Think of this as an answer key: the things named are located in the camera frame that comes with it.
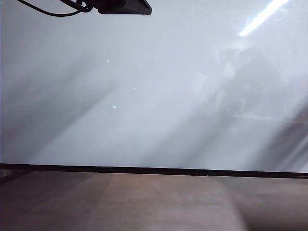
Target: gray floor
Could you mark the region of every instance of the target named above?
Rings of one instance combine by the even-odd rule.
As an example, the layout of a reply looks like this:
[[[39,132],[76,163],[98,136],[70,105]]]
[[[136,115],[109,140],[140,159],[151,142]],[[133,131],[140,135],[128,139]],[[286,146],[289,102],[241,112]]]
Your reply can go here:
[[[307,231],[308,180],[37,171],[0,209],[1,231]]]

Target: white wall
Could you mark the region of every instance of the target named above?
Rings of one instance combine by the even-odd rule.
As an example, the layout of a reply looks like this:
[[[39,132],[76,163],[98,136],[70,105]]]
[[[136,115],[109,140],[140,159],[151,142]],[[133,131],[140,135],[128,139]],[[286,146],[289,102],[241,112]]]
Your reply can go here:
[[[148,2],[1,5],[1,162],[308,172],[308,2]]]

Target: black cable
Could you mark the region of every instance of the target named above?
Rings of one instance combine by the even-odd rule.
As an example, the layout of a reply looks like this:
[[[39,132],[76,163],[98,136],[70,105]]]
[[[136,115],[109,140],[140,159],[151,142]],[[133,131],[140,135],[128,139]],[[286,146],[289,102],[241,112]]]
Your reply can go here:
[[[60,1],[72,8],[75,8],[78,11],[85,12],[85,13],[90,12],[93,8],[93,6],[88,5],[88,2],[86,0],[77,0],[76,2],[72,0],[60,0]]]
[[[30,4],[29,2],[26,2],[24,0],[17,0],[21,3],[23,3],[24,5],[28,6],[28,7],[31,7],[32,9],[34,10],[37,10],[41,13],[44,13],[44,14],[47,14],[47,15],[50,15],[50,16],[54,16],[54,17],[67,17],[67,16],[73,16],[75,14],[78,14],[80,13],[81,11],[75,11],[75,12],[72,12],[72,13],[51,13],[51,12],[48,12],[48,11],[45,11],[45,10],[42,10],[32,4]]]

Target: glossy white surface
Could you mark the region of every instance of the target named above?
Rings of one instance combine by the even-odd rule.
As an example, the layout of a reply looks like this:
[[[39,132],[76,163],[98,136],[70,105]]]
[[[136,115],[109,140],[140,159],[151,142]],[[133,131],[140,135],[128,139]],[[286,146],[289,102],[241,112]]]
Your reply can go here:
[[[308,172],[308,1],[1,5],[1,162]],[[31,3],[70,12],[61,2]]]

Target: black trim strip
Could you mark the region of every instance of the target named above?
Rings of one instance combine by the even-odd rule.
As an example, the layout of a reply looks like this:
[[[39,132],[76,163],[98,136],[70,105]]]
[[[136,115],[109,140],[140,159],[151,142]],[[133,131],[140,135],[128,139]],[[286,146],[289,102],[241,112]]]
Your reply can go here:
[[[63,165],[0,164],[0,169],[18,169],[18,170],[31,170],[31,171],[101,172],[101,173],[130,173],[130,174],[157,174],[157,175],[229,176],[229,177],[308,179],[308,173],[206,170],[206,169],[185,169],[185,168],[97,167],[97,166],[66,166],[66,165],[63,166]]]

